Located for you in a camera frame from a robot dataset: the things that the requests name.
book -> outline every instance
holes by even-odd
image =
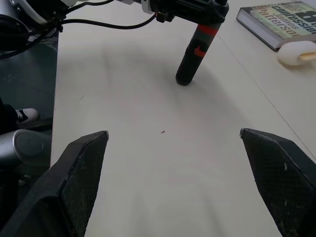
[[[302,1],[243,7],[237,21],[274,51],[288,42],[316,41],[316,9]]]

book cover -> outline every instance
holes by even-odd
[[[316,34],[316,9],[296,1],[242,8],[283,40]]]

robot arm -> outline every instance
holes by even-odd
[[[198,24],[196,32],[187,47],[185,56],[176,75],[181,85],[192,81],[203,57],[210,47],[218,29],[225,21],[229,6],[227,0],[118,0],[126,4],[134,2],[141,4],[145,13],[155,13],[159,22],[171,22],[175,16]],[[0,10],[10,12],[10,21],[14,20],[13,29],[5,31],[0,25],[1,33],[27,33],[28,25],[32,28],[42,28],[49,23],[58,23],[66,18],[67,10],[71,9],[77,0],[0,0]],[[5,42],[10,42],[6,50],[14,50],[14,46],[26,44],[27,39],[12,37],[0,39],[0,49]]]

floor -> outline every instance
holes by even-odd
[[[57,51],[40,44],[0,61],[0,97],[16,109],[35,108],[42,119],[53,117]]]

white shoe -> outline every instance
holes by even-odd
[[[22,124],[27,122],[33,122],[39,119],[40,115],[35,109],[22,109],[16,110],[18,114],[18,120],[16,124]]]

